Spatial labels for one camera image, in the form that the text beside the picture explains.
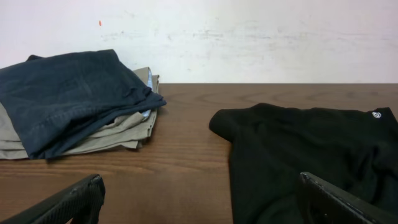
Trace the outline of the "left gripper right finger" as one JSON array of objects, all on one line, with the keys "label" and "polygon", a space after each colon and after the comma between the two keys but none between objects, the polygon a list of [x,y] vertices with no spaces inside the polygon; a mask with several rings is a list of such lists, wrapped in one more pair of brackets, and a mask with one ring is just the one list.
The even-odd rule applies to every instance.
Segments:
[{"label": "left gripper right finger", "polygon": [[297,203],[306,224],[397,224],[397,217],[309,173],[299,175]]}]

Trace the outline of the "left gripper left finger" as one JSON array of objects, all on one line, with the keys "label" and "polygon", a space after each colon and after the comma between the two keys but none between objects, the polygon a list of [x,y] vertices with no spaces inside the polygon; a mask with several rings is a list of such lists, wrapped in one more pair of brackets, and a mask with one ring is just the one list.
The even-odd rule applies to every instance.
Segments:
[{"label": "left gripper left finger", "polygon": [[97,224],[106,189],[92,174],[1,224]]}]

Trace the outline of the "black t-shirt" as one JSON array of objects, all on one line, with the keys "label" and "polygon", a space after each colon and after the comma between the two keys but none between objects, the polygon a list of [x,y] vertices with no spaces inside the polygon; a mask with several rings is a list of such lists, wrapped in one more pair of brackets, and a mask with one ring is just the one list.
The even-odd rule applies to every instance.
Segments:
[{"label": "black t-shirt", "polygon": [[397,120],[389,108],[301,110],[259,103],[219,110],[209,128],[232,144],[235,223],[302,223],[295,196],[302,172],[397,213]]}]

